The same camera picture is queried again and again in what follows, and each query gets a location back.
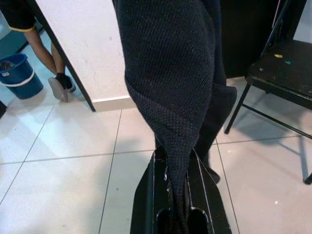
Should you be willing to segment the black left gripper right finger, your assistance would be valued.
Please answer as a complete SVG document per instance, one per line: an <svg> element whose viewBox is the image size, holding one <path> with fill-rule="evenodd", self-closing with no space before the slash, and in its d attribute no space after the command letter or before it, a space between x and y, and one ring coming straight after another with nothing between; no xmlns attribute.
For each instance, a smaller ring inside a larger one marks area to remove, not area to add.
<svg viewBox="0 0 312 234"><path fill-rule="evenodd" d="M231 234L219 189L197 153L190 154L187 171L190 234Z"/></svg>

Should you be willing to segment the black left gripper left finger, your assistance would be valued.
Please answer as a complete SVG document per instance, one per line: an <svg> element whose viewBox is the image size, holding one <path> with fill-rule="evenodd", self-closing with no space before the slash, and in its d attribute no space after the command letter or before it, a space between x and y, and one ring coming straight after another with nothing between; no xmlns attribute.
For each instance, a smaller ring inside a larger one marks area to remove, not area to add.
<svg viewBox="0 0 312 234"><path fill-rule="evenodd" d="M136 188L130 233L174 233L172 186L163 148L154 150Z"/></svg>

